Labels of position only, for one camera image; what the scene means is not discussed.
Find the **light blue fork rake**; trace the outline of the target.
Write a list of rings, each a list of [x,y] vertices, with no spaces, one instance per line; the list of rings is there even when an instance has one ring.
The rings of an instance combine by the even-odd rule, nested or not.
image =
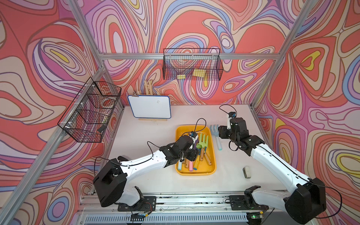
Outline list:
[[[182,170],[182,162],[181,161],[178,162],[177,170],[178,171]]]

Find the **green rake wooden handle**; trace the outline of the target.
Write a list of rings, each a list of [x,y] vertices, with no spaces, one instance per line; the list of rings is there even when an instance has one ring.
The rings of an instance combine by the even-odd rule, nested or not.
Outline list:
[[[201,150],[200,150],[200,161],[203,161],[204,159],[206,160],[207,164],[209,166],[212,165],[212,162],[210,160],[209,155],[207,154],[207,148],[209,146],[209,136],[204,134],[204,133],[200,133],[199,136],[199,144],[201,145]]]

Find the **light blue hand rake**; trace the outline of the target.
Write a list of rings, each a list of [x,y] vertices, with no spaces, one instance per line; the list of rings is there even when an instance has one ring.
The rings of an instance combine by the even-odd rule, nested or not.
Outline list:
[[[218,125],[210,125],[210,130],[211,130],[211,134],[215,137],[218,150],[221,151],[223,148],[219,138]]]

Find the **yellow plastic storage tray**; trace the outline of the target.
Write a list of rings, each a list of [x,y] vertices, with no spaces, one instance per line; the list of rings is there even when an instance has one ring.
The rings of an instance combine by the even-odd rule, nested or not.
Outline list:
[[[192,171],[190,171],[189,168],[186,167],[185,161],[182,163],[181,170],[179,170],[179,162],[177,162],[175,165],[175,170],[179,175],[205,176],[215,173],[217,165],[211,130],[209,129],[209,127],[206,127],[204,130],[200,131],[200,133],[206,136],[205,140],[208,142],[208,146],[206,148],[206,151],[204,152],[203,160],[199,160],[198,167],[196,167],[195,162],[193,162],[193,166],[196,168],[196,170],[193,169]]]

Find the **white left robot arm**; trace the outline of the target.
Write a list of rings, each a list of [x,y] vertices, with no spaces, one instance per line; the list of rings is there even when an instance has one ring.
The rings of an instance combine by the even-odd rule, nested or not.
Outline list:
[[[128,206],[137,204],[141,199],[140,189],[127,185],[127,182],[150,171],[166,168],[185,159],[195,161],[198,153],[199,135],[191,132],[181,136],[176,142],[161,146],[151,155],[130,161],[113,158],[98,172],[93,180],[100,205],[108,207],[115,203]]]

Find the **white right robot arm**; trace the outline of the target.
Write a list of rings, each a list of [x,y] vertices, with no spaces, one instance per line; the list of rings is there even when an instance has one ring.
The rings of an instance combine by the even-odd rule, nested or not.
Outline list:
[[[325,184],[311,179],[279,157],[264,140],[250,135],[243,118],[229,118],[226,126],[218,126],[218,136],[234,143],[237,150],[260,162],[286,188],[285,191],[267,190],[254,185],[244,192],[248,208],[265,205],[279,209],[299,224],[306,224],[326,211]]]

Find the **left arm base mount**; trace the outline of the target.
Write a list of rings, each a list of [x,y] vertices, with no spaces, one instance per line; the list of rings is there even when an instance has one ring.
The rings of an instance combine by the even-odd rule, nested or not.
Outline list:
[[[152,212],[156,209],[157,197],[144,196],[137,186],[126,188],[116,202],[119,212]]]

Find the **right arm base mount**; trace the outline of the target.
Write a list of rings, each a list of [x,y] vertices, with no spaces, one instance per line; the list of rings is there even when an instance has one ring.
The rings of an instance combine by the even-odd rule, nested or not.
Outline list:
[[[231,205],[233,211],[241,211],[241,210],[260,210],[267,211],[269,209],[266,205],[260,205],[255,202],[254,197],[252,196],[253,192],[259,189],[261,186],[255,185],[244,191],[243,195],[232,195],[229,196],[225,203]]]

